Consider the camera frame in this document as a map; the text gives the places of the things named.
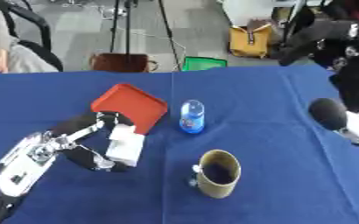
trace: green box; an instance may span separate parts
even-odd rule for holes
[[[213,67],[226,67],[227,61],[225,59],[213,59],[202,57],[185,57],[182,71],[199,71],[207,70]]]

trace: blue label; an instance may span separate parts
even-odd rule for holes
[[[198,133],[204,128],[204,116],[199,118],[183,117],[179,121],[179,125],[188,133]]]

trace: gray pants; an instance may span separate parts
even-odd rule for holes
[[[58,72],[55,67],[47,64],[35,52],[17,44],[11,46],[8,68],[10,74]]]

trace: dark liquid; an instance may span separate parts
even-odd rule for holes
[[[207,164],[203,167],[206,177],[219,185],[226,185],[234,181],[230,171],[219,164]]]

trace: red tray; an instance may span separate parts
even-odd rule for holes
[[[91,109],[121,112],[136,124],[136,133],[145,135],[167,112],[167,103],[131,84],[117,84],[96,99]]]

